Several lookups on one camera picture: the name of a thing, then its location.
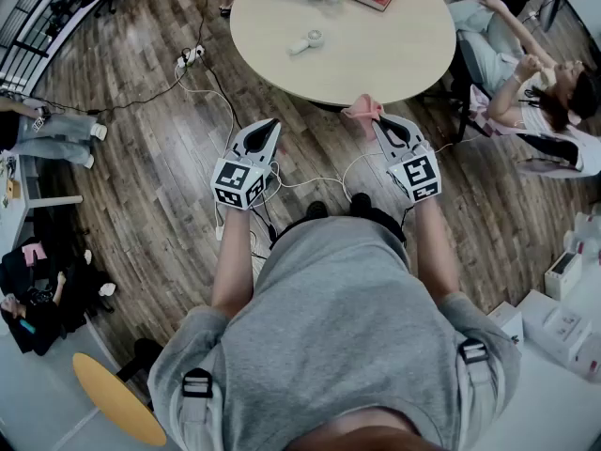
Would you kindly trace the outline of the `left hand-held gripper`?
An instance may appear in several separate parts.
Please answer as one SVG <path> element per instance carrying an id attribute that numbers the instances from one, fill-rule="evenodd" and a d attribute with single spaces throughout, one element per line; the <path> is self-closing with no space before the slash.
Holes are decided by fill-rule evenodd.
<path id="1" fill-rule="evenodd" d="M 211 178 L 217 204 L 247 210 L 264 193 L 281 129 L 277 118 L 266 118 L 239 131 Z"/>

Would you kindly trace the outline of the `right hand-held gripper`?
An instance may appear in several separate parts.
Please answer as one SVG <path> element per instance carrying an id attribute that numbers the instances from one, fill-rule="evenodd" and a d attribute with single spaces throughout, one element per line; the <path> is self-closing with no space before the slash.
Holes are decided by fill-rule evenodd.
<path id="1" fill-rule="evenodd" d="M 392 114 L 382 114 L 371 124 L 388 163 L 387 174 L 410 202 L 419 203 L 440 194 L 437 157 L 418 126 Z"/>

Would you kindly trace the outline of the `white handheld fan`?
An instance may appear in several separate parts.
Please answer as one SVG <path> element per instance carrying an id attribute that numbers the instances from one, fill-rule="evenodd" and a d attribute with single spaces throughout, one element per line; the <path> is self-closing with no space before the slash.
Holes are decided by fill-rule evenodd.
<path id="1" fill-rule="evenodd" d="M 305 36 L 291 44 L 287 53 L 291 56 L 303 53 L 308 49 L 320 48 L 325 42 L 324 34 L 320 30 L 310 30 Z"/>

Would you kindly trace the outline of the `person's right forearm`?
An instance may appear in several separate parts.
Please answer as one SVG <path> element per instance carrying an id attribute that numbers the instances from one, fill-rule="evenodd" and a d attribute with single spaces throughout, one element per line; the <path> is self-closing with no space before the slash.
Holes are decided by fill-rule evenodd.
<path id="1" fill-rule="evenodd" d="M 437 305 L 460 291 L 455 254 L 435 198 L 415 205 L 418 278 Z"/>

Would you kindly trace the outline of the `person's left forearm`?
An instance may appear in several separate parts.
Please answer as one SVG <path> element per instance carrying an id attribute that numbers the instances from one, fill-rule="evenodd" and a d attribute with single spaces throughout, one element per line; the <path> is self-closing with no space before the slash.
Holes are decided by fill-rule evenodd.
<path id="1" fill-rule="evenodd" d="M 254 295 L 250 212 L 228 209 L 211 306 L 232 319 Z"/>

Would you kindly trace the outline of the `pink checked cloth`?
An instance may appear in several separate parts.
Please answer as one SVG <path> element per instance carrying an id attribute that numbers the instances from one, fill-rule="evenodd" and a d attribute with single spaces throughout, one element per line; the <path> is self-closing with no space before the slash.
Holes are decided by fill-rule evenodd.
<path id="1" fill-rule="evenodd" d="M 515 129 L 504 127 L 489 116 L 489 102 L 489 97 L 477 85 L 470 86 L 470 123 L 486 137 L 515 133 Z"/>

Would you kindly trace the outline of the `white power strip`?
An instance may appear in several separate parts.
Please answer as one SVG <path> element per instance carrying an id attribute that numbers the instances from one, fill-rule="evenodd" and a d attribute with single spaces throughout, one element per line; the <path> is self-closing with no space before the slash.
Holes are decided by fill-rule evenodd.
<path id="1" fill-rule="evenodd" d="M 179 69 L 185 69 L 190 67 L 199 57 L 205 54 L 205 48 L 199 44 L 191 49 L 184 49 L 180 57 L 177 59 L 177 67 Z"/>

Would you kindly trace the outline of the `person's grey shirt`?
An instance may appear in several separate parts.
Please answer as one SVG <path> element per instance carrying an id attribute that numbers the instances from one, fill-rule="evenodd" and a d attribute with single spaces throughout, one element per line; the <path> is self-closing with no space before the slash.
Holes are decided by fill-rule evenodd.
<path id="1" fill-rule="evenodd" d="M 232 319 L 194 308 L 154 363 L 154 410 L 181 447 L 285 451 L 349 412 L 399 412 L 428 441 L 473 445 L 513 397 L 520 354 L 470 299 L 437 305 L 383 226 L 332 217 L 273 247 Z"/>

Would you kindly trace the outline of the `white box dark top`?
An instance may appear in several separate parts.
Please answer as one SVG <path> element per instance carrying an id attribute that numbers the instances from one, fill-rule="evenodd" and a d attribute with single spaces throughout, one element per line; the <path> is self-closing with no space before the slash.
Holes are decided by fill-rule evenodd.
<path id="1" fill-rule="evenodd" d="M 561 301 L 576 286 L 582 275 L 582 258 L 578 253 L 564 252 L 545 272 L 545 293 Z"/>

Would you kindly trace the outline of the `white printed carton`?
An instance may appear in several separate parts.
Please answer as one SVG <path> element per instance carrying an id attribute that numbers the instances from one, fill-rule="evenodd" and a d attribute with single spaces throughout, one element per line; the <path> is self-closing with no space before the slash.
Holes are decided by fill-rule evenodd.
<path id="1" fill-rule="evenodd" d="M 516 307 L 503 302 L 493 309 L 488 317 L 511 338 L 519 350 L 523 348 L 523 318 Z"/>

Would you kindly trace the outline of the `white flat carton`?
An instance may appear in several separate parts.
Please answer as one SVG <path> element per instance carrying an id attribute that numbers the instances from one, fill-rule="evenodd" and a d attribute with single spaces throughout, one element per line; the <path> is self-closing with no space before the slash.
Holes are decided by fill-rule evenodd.
<path id="1" fill-rule="evenodd" d="M 592 322 L 546 294 L 531 290 L 517 306 L 524 335 L 557 363 L 569 367 L 593 331 Z"/>

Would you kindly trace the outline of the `black metal railing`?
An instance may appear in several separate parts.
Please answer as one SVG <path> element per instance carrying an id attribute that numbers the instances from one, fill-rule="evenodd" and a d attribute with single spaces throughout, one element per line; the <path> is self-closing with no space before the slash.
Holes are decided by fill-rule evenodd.
<path id="1" fill-rule="evenodd" d="M 59 0 L 12 0 L 0 18 L 0 87 L 23 92 L 60 31 Z"/>

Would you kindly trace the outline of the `yellow round table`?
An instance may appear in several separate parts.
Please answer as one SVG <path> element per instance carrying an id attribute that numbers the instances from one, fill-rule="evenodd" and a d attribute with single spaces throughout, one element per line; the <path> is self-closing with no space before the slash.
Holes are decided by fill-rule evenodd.
<path id="1" fill-rule="evenodd" d="M 72 366 L 88 397 L 109 421 L 141 443 L 166 445 L 166 434 L 153 412 L 117 375 L 80 352 L 73 355 Z"/>

